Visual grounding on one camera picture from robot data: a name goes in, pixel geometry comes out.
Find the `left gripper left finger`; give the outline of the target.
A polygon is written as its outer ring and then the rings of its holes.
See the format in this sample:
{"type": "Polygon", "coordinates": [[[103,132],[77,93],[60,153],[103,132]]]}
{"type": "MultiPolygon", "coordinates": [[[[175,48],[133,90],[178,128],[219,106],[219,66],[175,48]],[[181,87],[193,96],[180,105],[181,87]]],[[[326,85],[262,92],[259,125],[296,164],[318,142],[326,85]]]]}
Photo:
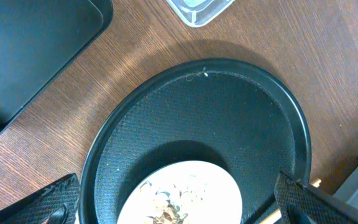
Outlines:
{"type": "Polygon", "coordinates": [[[67,174],[0,210],[0,223],[74,223],[80,183],[67,174]]]}

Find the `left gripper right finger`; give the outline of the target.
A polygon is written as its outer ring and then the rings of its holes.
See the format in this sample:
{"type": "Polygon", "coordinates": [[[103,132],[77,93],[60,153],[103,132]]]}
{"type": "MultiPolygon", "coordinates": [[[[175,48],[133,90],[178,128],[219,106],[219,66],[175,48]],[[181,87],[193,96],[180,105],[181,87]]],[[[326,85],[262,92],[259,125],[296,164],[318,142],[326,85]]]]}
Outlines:
{"type": "Polygon", "coordinates": [[[358,209],[280,172],[274,195],[282,223],[358,224],[358,209]]]}

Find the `grey plate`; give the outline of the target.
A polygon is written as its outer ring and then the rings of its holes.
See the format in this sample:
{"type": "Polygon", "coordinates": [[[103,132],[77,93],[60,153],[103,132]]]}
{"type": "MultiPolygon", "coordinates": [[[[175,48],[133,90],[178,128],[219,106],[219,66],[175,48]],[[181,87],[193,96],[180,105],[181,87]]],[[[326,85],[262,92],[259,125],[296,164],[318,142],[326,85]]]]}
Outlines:
{"type": "Polygon", "coordinates": [[[118,224],[240,224],[242,196],[234,178],[204,161],[167,165],[132,191],[118,224]]]}

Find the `food scraps and rice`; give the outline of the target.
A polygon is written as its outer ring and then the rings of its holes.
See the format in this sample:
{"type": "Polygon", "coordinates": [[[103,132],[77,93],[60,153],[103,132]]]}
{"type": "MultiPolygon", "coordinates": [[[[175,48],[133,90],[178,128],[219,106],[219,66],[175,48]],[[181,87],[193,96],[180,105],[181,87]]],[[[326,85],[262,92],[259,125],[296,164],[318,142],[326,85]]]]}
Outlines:
{"type": "Polygon", "coordinates": [[[141,223],[195,224],[205,221],[206,184],[153,184],[147,180],[140,185],[137,202],[145,213],[141,223]]]}

